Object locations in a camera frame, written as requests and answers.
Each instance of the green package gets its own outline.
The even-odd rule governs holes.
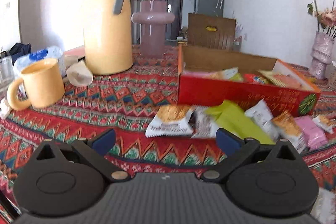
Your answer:
[[[212,116],[221,128],[241,139],[252,137],[261,144],[274,144],[271,138],[249,117],[246,117],[244,111],[234,102],[225,100],[219,106],[209,107],[205,113]]]

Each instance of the doorway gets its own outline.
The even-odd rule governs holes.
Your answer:
[[[140,11],[141,0],[130,0],[131,12]],[[182,0],[166,0],[167,12],[175,15],[175,20],[171,24],[166,25],[165,39],[166,41],[176,41],[181,30],[182,19]],[[140,24],[132,23],[132,43],[140,44]]]

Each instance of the pink vase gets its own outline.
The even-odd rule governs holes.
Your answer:
[[[309,73],[317,79],[324,79],[327,65],[331,63],[331,52],[334,39],[325,33],[316,32],[314,45],[312,47]]]
[[[165,0],[143,0],[141,11],[132,15],[133,23],[141,23],[140,51],[147,58],[162,58],[165,52],[166,24],[172,23],[174,14],[167,12]]]

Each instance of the glass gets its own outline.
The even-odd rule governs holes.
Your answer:
[[[7,89],[10,83],[14,81],[14,70],[12,57],[7,56],[0,59],[0,100],[7,99]]]

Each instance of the tablecloth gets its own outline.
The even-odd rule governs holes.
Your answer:
[[[213,139],[187,137],[146,138],[144,132],[161,105],[177,102],[177,49],[168,47],[162,59],[145,59],[133,47],[134,65],[126,72],[95,76],[87,87],[65,83],[66,93],[44,109],[12,111],[0,121],[0,189],[12,201],[13,184],[31,154],[45,138],[71,143],[91,138],[107,128],[116,130],[115,146],[106,159],[134,175],[135,172],[195,172],[226,158]],[[295,66],[307,73],[307,69]],[[336,92],[323,89],[314,113],[336,117]],[[329,143],[303,158],[319,185],[336,186],[336,134]]]

